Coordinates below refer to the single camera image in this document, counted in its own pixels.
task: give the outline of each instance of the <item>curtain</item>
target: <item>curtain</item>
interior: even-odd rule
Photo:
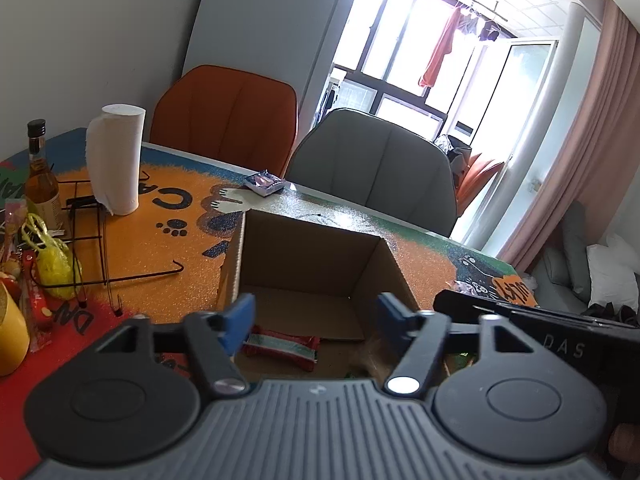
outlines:
[[[525,270],[579,200],[587,239],[604,232],[640,164],[640,35],[606,3],[587,89],[546,179],[498,257]]]

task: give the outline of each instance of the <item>bottle label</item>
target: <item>bottle label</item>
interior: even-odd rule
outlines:
[[[34,203],[33,206],[36,209],[37,215],[47,224],[47,229],[55,231],[62,227],[64,217],[62,216],[62,208],[60,207],[60,193],[51,200],[39,204]]]

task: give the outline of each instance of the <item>red painted area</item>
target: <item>red painted area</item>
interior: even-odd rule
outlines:
[[[52,310],[60,307],[60,300],[51,300]],[[11,375],[0,378],[0,478],[18,480],[40,461],[22,419],[22,407],[31,389],[43,378],[69,361],[79,351],[129,317],[123,313],[115,317],[108,303],[90,298],[86,311],[93,319],[82,328],[90,317],[76,316],[76,304],[66,312],[60,311],[51,331],[51,343],[43,349],[27,354],[20,367]]]

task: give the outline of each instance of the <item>painted tabletop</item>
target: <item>painted tabletop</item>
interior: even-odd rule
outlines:
[[[60,181],[86,179],[84,130],[48,139],[47,160]],[[480,296],[535,305],[511,266],[405,222],[295,186],[261,198],[242,189],[242,179],[250,171],[159,146],[143,146],[141,162],[149,178],[139,184],[140,206],[128,216],[106,221],[110,278],[175,269],[172,260],[184,270],[113,283],[113,297],[120,296],[123,303],[121,317],[113,314],[103,285],[88,287],[86,308],[76,300],[47,300],[54,316],[50,342],[28,352],[15,372],[0,378],[0,478],[4,480],[22,478],[40,460],[22,419],[31,389],[133,314],[176,322],[188,312],[212,308],[226,247],[239,216],[248,208],[383,237],[422,308],[431,308],[434,296],[455,281],[469,284]],[[27,174],[26,152],[0,163],[0,203],[22,196]],[[79,184],[77,190],[73,184],[60,184],[63,203],[74,193],[84,196],[92,191],[89,184]],[[95,209],[78,210],[76,223],[77,237],[94,236]],[[76,252],[84,280],[100,280],[97,241],[78,240]],[[183,356],[157,354],[156,360],[180,372],[187,370]]]
[[[47,140],[47,160],[59,180],[87,178],[84,130]],[[149,179],[140,183],[140,206],[108,219],[107,252],[111,278],[171,270],[172,260],[184,265],[180,274],[113,284],[127,310],[156,322],[213,306],[228,240],[248,208],[383,237],[422,308],[431,308],[434,296],[455,280],[471,284],[480,296],[535,305],[508,264],[366,208],[295,186],[262,198],[241,189],[247,170],[152,144],[143,146],[141,162]],[[26,152],[0,164],[2,200],[21,194],[27,164]],[[74,186],[61,184],[60,192],[64,201]],[[77,193],[91,194],[90,184],[80,184]],[[78,212],[77,222],[77,236],[95,234],[95,212]],[[76,251],[84,279],[99,279],[97,242],[77,242]],[[102,289],[97,285],[93,292],[104,294]]]

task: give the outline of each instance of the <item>yellow container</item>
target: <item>yellow container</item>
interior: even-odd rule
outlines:
[[[14,300],[0,287],[0,376],[13,372],[27,355],[29,333]]]

